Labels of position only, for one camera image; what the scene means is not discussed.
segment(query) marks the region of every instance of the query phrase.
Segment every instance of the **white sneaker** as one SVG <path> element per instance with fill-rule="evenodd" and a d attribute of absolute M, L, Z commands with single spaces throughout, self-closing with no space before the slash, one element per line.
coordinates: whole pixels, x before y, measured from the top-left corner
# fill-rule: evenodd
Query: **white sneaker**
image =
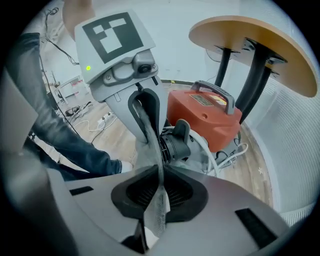
<path fill-rule="evenodd" d="M 127 172 L 132 171 L 133 166 L 131 163 L 126 162 L 126 161 L 121 161 L 121 164 L 122 164 L 121 173 L 127 173 Z"/>

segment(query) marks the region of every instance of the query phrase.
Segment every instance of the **gray handle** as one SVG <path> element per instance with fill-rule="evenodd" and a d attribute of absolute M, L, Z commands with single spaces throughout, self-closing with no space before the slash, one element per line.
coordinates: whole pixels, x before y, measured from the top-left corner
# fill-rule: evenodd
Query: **gray handle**
<path fill-rule="evenodd" d="M 191 90 L 199 91 L 200 88 L 207 88 L 213 91 L 216 94 L 219 94 L 226 100 L 225 113 L 227 115 L 233 115 L 235 112 L 235 99 L 229 93 L 227 93 L 224 89 L 221 89 L 219 86 L 214 85 L 212 83 L 206 81 L 195 81 L 191 87 Z"/>

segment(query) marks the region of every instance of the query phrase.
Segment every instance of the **black table leg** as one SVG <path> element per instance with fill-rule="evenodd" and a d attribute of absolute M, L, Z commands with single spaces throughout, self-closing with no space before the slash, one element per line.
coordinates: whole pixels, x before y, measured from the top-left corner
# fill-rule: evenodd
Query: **black table leg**
<path fill-rule="evenodd" d="M 254 107 L 254 105 L 252 105 L 250 102 L 254 96 L 254 92 L 260 86 L 260 80 L 265 70 L 266 61 L 270 57 L 270 53 L 270 49 L 261 44 L 257 44 L 255 46 L 253 61 L 248 77 L 246 78 L 242 91 L 235 103 L 235 106 L 242 113 L 245 111 L 247 106 L 250 106 L 251 109 Z"/>
<path fill-rule="evenodd" d="M 240 124 L 242 124 L 242 122 L 246 119 L 246 117 L 249 115 L 249 113 L 251 112 L 251 110 L 254 108 L 255 104 L 257 103 L 260 95 L 262 94 L 267 81 L 269 79 L 270 73 L 271 73 L 271 69 L 268 67 L 264 67 L 263 70 L 263 74 L 262 77 L 260 79 L 260 82 L 258 83 L 258 86 L 255 88 L 255 91 L 253 91 L 252 93 L 252 98 L 249 101 L 248 105 L 246 106 L 246 108 L 242 111 L 242 117 L 240 120 Z"/>
<path fill-rule="evenodd" d="M 215 79 L 215 82 L 214 82 L 214 84 L 216 86 L 221 87 L 221 85 L 222 85 L 222 82 L 223 82 L 223 80 L 225 78 L 225 74 L 226 74 L 226 71 L 227 71 L 227 67 L 228 67 L 231 51 L 232 51 L 231 49 L 223 48 L 222 59 L 221 59 L 219 70 L 218 70 L 218 73 L 216 75 L 216 79 Z"/>

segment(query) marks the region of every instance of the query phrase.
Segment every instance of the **round wooden table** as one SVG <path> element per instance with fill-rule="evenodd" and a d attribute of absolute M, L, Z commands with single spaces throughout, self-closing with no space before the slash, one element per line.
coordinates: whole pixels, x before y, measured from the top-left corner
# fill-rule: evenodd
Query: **round wooden table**
<path fill-rule="evenodd" d="M 302 48 L 288 35 L 261 20 L 244 16 L 218 16 L 195 24 L 190 40 L 221 54 L 216 78 L 221 86 L 229 59 L 251 66 L 236 106 L 247 117 L 259 99 L 269 76 L 291 90 L 314 97 L 317 93 L 315 68 Z"/>

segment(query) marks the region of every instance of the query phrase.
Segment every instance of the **black slot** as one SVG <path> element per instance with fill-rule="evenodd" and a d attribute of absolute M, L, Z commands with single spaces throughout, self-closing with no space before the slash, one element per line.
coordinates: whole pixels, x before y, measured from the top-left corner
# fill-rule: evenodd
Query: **black slot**
<path fill-rule="evenodd" d="M 87 193 L 89 191 L 94 190 L 92 187 L 90 186 L 83 186 L 83 187 L 79 187 L 79 188 L 75 188 L 75 189 L 71 189 L 69 190 L 72 196 L 76 196 L 76 195 L 80 195 L 83 193 Z"/>
<path fill-rule="evenodd" d="M 157 85 L 158 85 L 157 79 L 153 76 L 153 77 L 152 77 L 152 80 L 153 80 L 154 84 L 157 86 Z"/>
<path fill-rule="evenodd" d="M 236 210 L 235 214 L 238 216 L 260 249 L 266 247 L 277 239 L 277 237 L 249 208 Z"/>
<path fill-rule="evenodd" d="M 143 220 L 140 220 L 136 226 L 134 235 L 128 236 L 121 244 L 137 253 L 144 254 L 149 248 L 146 242 L 146 234 Z"/>

